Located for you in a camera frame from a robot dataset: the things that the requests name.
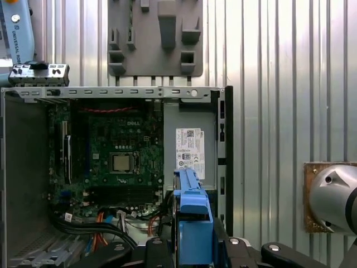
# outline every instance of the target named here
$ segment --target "motherboard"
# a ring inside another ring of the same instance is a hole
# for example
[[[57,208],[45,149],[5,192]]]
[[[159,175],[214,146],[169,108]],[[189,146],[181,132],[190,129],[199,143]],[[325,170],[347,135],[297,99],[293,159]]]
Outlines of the motherboard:
[[[139,216],[162,202],[163,113],[154,101],[49,106],[51,204],[75,217]]]

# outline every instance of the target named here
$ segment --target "cpu socket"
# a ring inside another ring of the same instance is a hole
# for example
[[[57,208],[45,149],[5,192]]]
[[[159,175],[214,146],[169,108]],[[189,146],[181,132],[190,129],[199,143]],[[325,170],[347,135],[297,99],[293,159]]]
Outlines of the cpu socket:
[[[133,173],[134,157],[132,152],[110,153],[110,173],[128,174]]]

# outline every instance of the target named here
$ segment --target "white label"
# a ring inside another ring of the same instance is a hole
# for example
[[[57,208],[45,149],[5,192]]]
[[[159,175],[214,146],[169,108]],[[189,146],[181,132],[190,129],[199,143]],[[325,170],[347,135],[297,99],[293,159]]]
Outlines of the white label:
[[[65,221],[67,221],[67,222],[72,222],[72,214],[70,214],[70,213],[65,213]]]
[[[192,168],[205,179],[205,134],[200,128],[176,129],[176,168]]]

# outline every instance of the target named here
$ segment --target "gray metal sheet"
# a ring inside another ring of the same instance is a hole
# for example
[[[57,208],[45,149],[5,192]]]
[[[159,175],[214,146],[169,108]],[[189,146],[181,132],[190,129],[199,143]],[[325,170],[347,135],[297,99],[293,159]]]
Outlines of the gray metal sheet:
[[[337,267],[352,239],[304,232],[302,165],[357,159],[355,1],[205,0],[192,81],[108,76],[107,1],[31,4],[39,57],[69,64],[71,86],[234,86],[234,236]]]

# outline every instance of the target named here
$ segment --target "wooden mount plate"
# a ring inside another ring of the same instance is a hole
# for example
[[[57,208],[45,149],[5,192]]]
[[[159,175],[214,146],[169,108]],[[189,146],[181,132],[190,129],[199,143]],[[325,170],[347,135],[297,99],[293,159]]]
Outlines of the wooden mount plate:
[[[308,162],[304,164],[303,211],[305,231],[308,233],[330,233],[329,230],[314,219],[308,199],[310,187],[315,177],[324,169],[334,165],[357,166],[357,162]]]

